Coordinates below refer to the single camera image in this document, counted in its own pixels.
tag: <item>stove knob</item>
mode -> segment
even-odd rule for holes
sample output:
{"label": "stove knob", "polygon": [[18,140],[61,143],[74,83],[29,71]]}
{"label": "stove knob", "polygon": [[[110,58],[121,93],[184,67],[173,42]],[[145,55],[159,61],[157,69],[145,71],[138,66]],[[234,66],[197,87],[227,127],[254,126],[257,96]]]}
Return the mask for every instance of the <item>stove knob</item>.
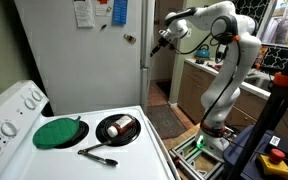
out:
{"label": "stove knob", "polygon": [[5,136],[8,136],[8,137],[13,137],[13,136],[16,136],[17,134],[16,127],[14,126],[14,124],[10,122],[3,123],[1,126],[1,131]]}
{"label": "stove knob", "polygon": [[34,110],[36,108],[36,104],[31,98],[25,99],[24,103],[25,103],[25,106],[31,110]]}
{"label": "stove knob", "polygon": [[32,96],[36,101],[41,101],[42,100],[42,95],[38,91],[33,91]]}

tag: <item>floor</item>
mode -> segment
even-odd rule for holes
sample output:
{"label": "floor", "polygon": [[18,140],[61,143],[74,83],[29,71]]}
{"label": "floor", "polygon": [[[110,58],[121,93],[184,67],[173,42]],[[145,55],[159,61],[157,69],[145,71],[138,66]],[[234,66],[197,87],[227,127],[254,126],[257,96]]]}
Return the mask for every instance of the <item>floor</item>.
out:
{"label": "floor", "polygon": [[[163,93],[162,90],[156,85],[156,81],[151,81],[149,94],[148,94],[148,106],[158,106],[168,104],[168,98]],[[163,139],[163,143],[167,150],[172,149],[173,147],[179,145],[184,140],[188,139],[192,135],[196,134],[199,130],[199,125],[195,125],[190,121],[190,119],[179,109],[178,107],[172,107],[172,110],[180,119],[182,124],[185,126],[187,131],[180,135],[177,138]],[[181,172],[181,170],[177,169],[178,173],[181,176],[182,180],[187,180],[188,178]]]}

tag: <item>paper on refrigerator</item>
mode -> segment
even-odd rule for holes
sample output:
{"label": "paper on refrigerator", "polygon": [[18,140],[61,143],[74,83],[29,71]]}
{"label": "paper on refrigerator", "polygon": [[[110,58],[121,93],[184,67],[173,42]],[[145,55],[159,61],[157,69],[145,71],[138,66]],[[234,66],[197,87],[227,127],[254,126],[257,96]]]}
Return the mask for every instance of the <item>paper on refrigerator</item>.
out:
{"label": "paper on refrigerator", "polygon": [[89,0],[74,0],[77,27],[94,27],[92,3]]}

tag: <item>floor mat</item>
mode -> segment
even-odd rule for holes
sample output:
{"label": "floor mat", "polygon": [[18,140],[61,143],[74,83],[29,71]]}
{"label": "floor mat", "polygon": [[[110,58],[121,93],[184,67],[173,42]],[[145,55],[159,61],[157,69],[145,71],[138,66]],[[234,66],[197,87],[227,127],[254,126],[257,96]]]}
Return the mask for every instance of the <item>floor mat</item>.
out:
{"label": "floor mat", "polygon": [[186,131],[186,128],[168,105],[149,106],[146,115],[161,139],[175,138]]}
{"label": "floor mat", "polygon": [[156,82],[156,85],[163,91],[163,93],[169,98],[171,92],[172,81]]}

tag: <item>kitchen cabinet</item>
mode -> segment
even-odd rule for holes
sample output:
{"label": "kitchen cabinet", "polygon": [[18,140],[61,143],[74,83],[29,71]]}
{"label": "kitchen cabinet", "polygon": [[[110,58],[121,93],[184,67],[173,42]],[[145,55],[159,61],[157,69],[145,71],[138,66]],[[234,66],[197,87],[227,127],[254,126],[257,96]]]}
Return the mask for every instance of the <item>kitchen cabinet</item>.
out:
{"label": "kitchen cabinet", "polygon": [[[205,72],[203,69],[194,67],[187,62],[184,63],[178,106],[195,123],[199,123],[204,115],[201,96],[214,78],[214,75]],[[228,114],[227,122],[231,125],[240,125],[236,128],[243,130],[246,126],[256,123],[266,100],[247,90],[240,90],[241,94]],[[288,137],[288,111],[284,114],[275,131]]]}

